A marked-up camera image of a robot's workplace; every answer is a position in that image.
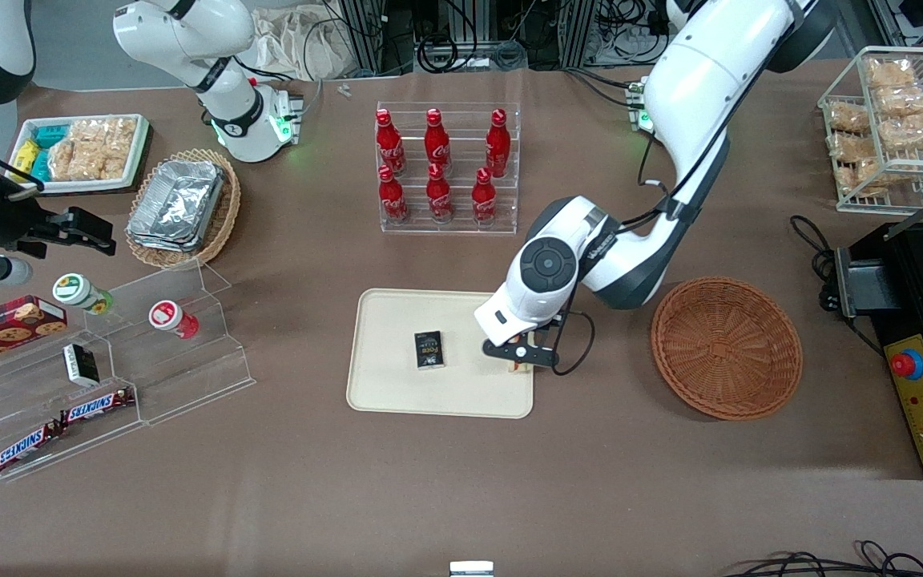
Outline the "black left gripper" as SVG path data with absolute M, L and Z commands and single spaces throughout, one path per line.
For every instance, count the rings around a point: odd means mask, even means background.
M 528 332 L 527 344 L 523 347 L 523 370 L 534 369 L 534 364 L 531 364 L 531 361 L 536 358 L 536 347 L 557 347 L 559 345 L 565 325 L 566 317 L 552 317 L 544 325 Z M 506 347 L 506 352 L 508 352 L 506 369 L 508 369 L 508 372 L 515 372 L 512 349 L 513 347 L 509 343 L 508 347 Z

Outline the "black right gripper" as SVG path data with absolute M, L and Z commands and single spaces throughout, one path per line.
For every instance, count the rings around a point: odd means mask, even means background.
M 59 237 L 61 245 L 84 246 L 114 256 L 116 241 L 112 236 L 109 220 L 78 207 L 49 212 L 29 192 L 12 183 L 0 183 L 0 249 L 4 251 L 43 259 L 44 249 L 36 249 L 34 244 L 49 244 Z

